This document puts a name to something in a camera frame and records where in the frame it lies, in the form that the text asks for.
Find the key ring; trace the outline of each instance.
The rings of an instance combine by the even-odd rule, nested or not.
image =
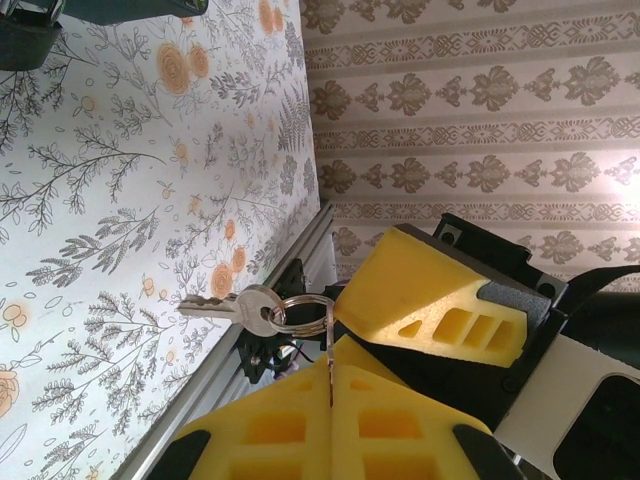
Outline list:
[[[307,305],[309,303],[316,303],[324,305],[327,308],[333,308],[334,301],[323,295],[314,293],[305,293],[302,295],[296,295],[295,297],[287,298],[282,301],[284,303],[285,310],[287,308],[296,307],[298,305]],[[315,337],[321,333],[327,331],[327,317],[324,316],[313,322],[305,323],[304,325],[287,325],[287,317],[285,312],[279,308],[274,308],[272,314],[269,315],[268,320],[273,329],[280,333],[292,335],[296,338]]]

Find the damask wallpaper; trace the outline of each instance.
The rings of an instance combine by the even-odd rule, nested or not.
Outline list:
[[[342,278],[389,225],[432,232],[443,212],[563,279],[640,261],[640,2],[303,0],[302,16]]]
[[[299,5],[62,17],[0,72],[0,471],[108,479],[319,210]]]

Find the rectangular hole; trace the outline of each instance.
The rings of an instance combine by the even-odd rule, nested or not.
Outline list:
[[[305,440],[307,419],[302,413],[272,412],[256,415],[244,437],[245,445],[301,443]]]
[[[415,415],[406,410],[363,410],[358,418],[361,438],[421,438]]]
[[[243,459],[231,464],[230,480],[302,480],[302,464],[289,458]]]
[[[364,456],[365,480],[442,480],[435,459],[429,455]]]
[[[487,335],[495,325],[495,322],[496,319],[493,317],[487,317],[486,315],[478,316],[462,344],[467,347],[478,348],[487,340]]]
[[[496,333],[491,337],[491,340],[489,340],[487,350],[490,352],[501,352],[508,349],[511,339],[513,338],[514,331],[515,328],[513,323],[502,322],[498,327],[498,330],[496,330]]]
[[[452,308],[444,314],[438,327],[433,332],[433,339],[436,342],[455,345],[462,333],[467,328],[467,323],[471,319],[471,312]]]

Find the wallpaper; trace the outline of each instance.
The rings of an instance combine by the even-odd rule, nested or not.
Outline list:
[[[62,17],[0,72],[0,471],[108,479],[319,210],[300,12]]]
[[[304,0],[302,17],[343,279],[390,225],[431,233],[443,212],[565,280],[640,262],[640,2]]]

